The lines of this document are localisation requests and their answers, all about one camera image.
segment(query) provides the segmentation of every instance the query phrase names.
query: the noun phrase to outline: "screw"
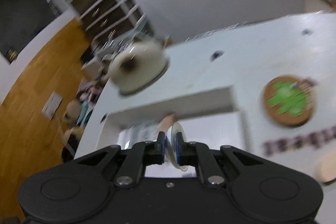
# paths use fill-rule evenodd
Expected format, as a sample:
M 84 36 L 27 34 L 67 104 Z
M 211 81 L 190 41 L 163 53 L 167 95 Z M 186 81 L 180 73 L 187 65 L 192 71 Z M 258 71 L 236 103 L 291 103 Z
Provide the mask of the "screw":
M 217 59 L 218 57 L 221 57 L 223 54 L 224 54 L 224 51 L 222 51 L 222 50 L 215 51 L 215 52 L 211 55 L 211 57 L 210 57 L 210 61 L 211 61 L 211 62 L 215 61 L 215 59 Z
M 129 176 L 118 177 L 115 182 L 120 186 L 129 185 L 133 182 L 132 178 Z
M 302 31 L 302 35 L 311 35 L 313 32 L 311 31 L 311 30 L 309 30 L 309 29 L 304 29 L 303 31 Z
M 167 182 L 167 183 L 166 183 L 166 186 L 167 186 L 168 188 L 172 188 L 172 187 L 175 186 L 175 183 L 173 183 L 173 182 Z
M 103 121 L 105 121 L 106 117 L 107 117 L 107 113 L 103 116 L 103 118 L 100 120 L 100 123 L 102 123 Z
M 212 185 L 219 185 L 225 182 L 225 179 L 221 176 L 211 176 L 208 177 L 208 182 L 210 182 Z

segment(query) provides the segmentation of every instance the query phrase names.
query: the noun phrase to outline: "clutter on floor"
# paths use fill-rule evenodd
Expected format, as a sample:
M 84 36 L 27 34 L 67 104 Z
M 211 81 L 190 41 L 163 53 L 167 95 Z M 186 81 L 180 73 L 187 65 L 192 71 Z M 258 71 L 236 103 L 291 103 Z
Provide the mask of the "clutter on floor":
M 320 182 L 328 183 L 336 179 L 336 152 L 325 155 L 316 167 L 316 175 Z
M 104 64 L 99 58 L 94 57 L 90 61 L 86 62 L 82 67 L 82 72 L 86 76 L 86 78 L 90 80 L 95 80 L 100 76 L 102 72 L 102 68 L 104 68 Z
M 59 105 L 61 104 L 61 101 L 62 101 L 62 97 L 56 92 L 53 92 L 49 100 L 44 105 L 42 109 L 42 114 L 45 117 L 47 117 L 49 120 L 51 120 L 53 116 L 55 115 L 55 112 L 58 109 Z
M 104 81 L 87 82 L 82 80 L 74 100 L 72 100 L 63 113 L 62 119 L 58 119 L 58 130 L 64 144 L 62 160 L 67 162 L 74 159 L 80 139 L 83 135 L 92 111 L 105 86 Z M 63 133 L 62 124 L 68 129 Z

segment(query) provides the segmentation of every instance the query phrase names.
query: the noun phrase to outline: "white teapot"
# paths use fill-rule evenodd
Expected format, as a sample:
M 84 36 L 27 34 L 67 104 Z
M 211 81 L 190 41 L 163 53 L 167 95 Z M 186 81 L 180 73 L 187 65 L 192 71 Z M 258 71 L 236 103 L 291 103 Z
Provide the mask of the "white teapot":
M 121 94 L 141 90 L 167 67 L 168 60 L 155 40 L 133 40 L 111 62 L 108 76 Z

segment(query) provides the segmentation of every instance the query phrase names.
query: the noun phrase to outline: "wooden floor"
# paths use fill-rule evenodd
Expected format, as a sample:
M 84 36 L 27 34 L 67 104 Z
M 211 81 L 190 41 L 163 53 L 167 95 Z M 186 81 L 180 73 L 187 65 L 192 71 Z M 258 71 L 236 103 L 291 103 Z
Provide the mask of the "wooden floor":
M 62 143 L 55 120 L 41 110 L 53 91 L 63 97 L 61 116 L 83 78 L 80 56 L 88 47 L 73 20 L 34 57 L 0 106 L 0 217 L 24 219 L 16 200 L 31 174 L 61 164 Z

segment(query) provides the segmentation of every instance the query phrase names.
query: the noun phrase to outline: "plush toy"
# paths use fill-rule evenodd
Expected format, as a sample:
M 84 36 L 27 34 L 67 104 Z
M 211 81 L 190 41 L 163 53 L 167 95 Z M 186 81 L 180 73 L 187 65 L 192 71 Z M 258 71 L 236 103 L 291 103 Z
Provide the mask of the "plush toy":
M 63 139 L 65 140 L 65 142 L 68 142 L 69 137 L 72 134 L 72 135 L 74 135 L 76 137 L 76 139 L 78 141 L 80 141 L 81 138 L 82 138 L 82 136 L 83 136 L 83 133 L 84 133 L 84 129 L 83 128 L 73 127 L 73 128 L 67 129 L 65 131 Z
M 92 81 L 85 85 L 85 87 L 77 93 L 76 98 L 81 102 L 87 101 L 95 104 L 97 103 L 101 92 L 101 83 L 98 81 Z
M 81 112 L 81 108 L 82 108 L 82 104 L 78 99 L 72 100 L 68 104 L 63 114 L 63 121 L 67 124 L 76 123 L 79 117 L 79 114 Z

